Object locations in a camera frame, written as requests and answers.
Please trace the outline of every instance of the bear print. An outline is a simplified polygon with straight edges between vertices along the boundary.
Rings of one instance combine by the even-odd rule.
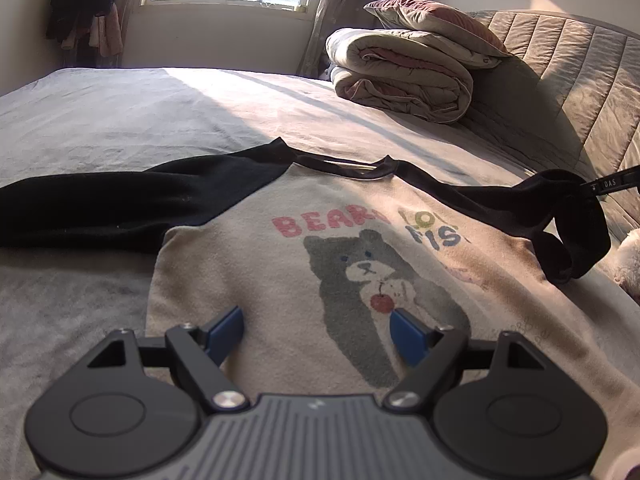
[[[379,232],[364,229],[357,238],[307,236],[304,246],[320,279],[327,333],[370,386],[398,382],[382,343],[390,342],[388,315],[395,308],[470,334],[462,307],[444,288],[419,276]]]

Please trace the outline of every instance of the pillow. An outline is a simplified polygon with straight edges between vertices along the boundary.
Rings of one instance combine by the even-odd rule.
[[[430,0],[378,0],[364,6],[385,28],[408,28],[441,34],[488,56],[510,56],[504,43],[461,10]]]

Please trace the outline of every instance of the gray gripper base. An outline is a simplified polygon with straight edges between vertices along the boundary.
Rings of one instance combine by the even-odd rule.
[[[371,396],[263,395],[247,412],[212,417],[185,453],[136,480],[481,478],[441,452],[418,416],[384,412]]]

